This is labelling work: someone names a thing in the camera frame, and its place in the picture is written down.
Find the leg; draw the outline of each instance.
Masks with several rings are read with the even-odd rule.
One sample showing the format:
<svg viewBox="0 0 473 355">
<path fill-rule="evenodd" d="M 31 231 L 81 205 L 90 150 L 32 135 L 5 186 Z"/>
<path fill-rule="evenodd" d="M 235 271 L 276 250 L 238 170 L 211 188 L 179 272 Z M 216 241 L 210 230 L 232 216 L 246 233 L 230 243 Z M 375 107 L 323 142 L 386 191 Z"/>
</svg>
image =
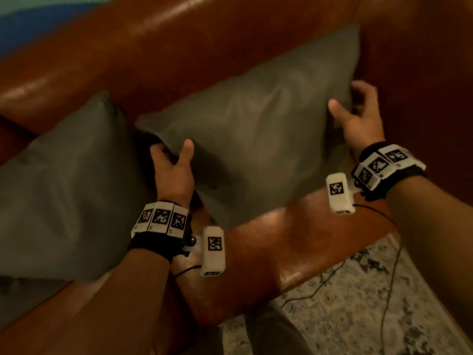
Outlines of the leg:
<svg viewBox="0 0 473 355">
<path fill-rule="evenodd" d="M 313 355 L 301 333 L 270 302 L 245 315 L 253 355 Z"/>
<path fill-rule="evenodd" d="M 196 342 L 180 355 L 224 355 L 222 329 L 219 327 L 200 328 Z"/>
</svg>

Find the floor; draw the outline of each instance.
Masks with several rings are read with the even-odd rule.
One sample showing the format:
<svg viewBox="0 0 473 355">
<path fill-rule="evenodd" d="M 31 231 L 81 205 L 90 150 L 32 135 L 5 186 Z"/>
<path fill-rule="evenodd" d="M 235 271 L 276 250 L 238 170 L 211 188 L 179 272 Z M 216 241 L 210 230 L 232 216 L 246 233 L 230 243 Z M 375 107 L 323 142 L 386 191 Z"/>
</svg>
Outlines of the floor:
<svg viewBox="0 0 473 355">
<path fill-rule="evenodd" d="M 276 302 L 281 306 L 289 299 L 311 295 L 325 283 L 313 298 L 283 307 L 313 352 L 382 354 L 380 323 L 395 256 L 391 239 L 383 238 Z M 222 328 L 226 355 L 252 354 L 243 317 Z M 404 251 L 395 273 L 384 338 L 387 355 L 472 354 Z"/>
</svg>

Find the forearm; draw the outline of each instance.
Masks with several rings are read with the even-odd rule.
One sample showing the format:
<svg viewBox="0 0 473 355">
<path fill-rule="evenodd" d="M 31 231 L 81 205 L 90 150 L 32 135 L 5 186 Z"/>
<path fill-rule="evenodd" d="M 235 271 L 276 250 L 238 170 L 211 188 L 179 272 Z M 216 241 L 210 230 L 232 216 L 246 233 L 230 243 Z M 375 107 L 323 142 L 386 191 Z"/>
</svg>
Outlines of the forearm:
<svg viewBox="0 0 473 355">
<path fill-rule="evenodd" d="M 169 262 L 133 249 L 46 354 L 145 354 L 156 335 Z"/>
<path fill-rule="evenodd" d="M 473 208 L 423 177 L 387 195 L 402 242 L 436 295 L 473 335 Z"/>
</svg>

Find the finger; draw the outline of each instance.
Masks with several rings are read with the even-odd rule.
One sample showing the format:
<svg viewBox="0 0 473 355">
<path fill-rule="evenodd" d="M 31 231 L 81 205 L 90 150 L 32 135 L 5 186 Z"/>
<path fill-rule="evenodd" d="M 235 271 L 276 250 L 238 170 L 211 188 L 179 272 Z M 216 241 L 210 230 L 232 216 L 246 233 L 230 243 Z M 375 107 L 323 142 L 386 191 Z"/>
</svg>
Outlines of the finger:
<svg viewBox="0 0 473 355">
<path fill-rule="evenodd" d="M 376 87 L 362 80 L 352 82 L 352 87 L 365 97 L 365 114 L 373 115 L 378 110 L 378 91 Z"/>
<path fill-rule="evenodd" d="M 351 114 L 348 112 L 340 103 L 338 103 L 337 100 L 331 99 L 328 101 L 328 109 L 332 116 L 340 122 L 340 124 L 343 126 L 348 122 L 350 119 L 353 117 L 356 117 L 355 115 Z"/>
<path fill-rule="evenodd" d="M 179 161 L 177 164 L 190 165 L 192 157 L 194 156 L 194 142 L 191 140 L 185 140 L 182 146 L 181 153 L 179 154 Z"/>
<path fill-rule="evenodd" d="M 154 169 L 156 172 L 161 169 L 169 169 L 172 167 L 171 162 L 169 162 L 168 157 L 163 153 L 164 144 L 153 144 L 150 147 L 151 158 L 153 159 Z"/>
</svg>

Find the hand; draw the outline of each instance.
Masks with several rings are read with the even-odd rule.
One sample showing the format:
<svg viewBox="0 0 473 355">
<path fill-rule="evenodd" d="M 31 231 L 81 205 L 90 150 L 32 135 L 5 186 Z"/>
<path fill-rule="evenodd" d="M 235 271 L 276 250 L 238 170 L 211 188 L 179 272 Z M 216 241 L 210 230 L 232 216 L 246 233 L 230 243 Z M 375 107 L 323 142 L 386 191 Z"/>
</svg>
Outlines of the hand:
<svg viewBox="0 0 473 355">
<path fill-rule="evenodd" d="M 351 114 L 334 99 L 328 101 L 328 109 L 342 125 L 345 140 L 358 161 L 359 155 L 367 146 L 385 141 L 386 138 L 379 114 L 376 87 L 364 81 L 353 81 L 352 87 L 365 97 L 365 105 L 361 116 Z"/>
<path fill-rule="evenodd" d="M 154 163 L 157 200 L 176 202 L 189 209 L 194 192 L 194 177 L 191 160 L 194 156 L 194 143 L 186 140 L 179 155 L 179 161 L 173 166 L 163 153 L 164 145 L 151 146 L 151 157 Z"/>
</svg>

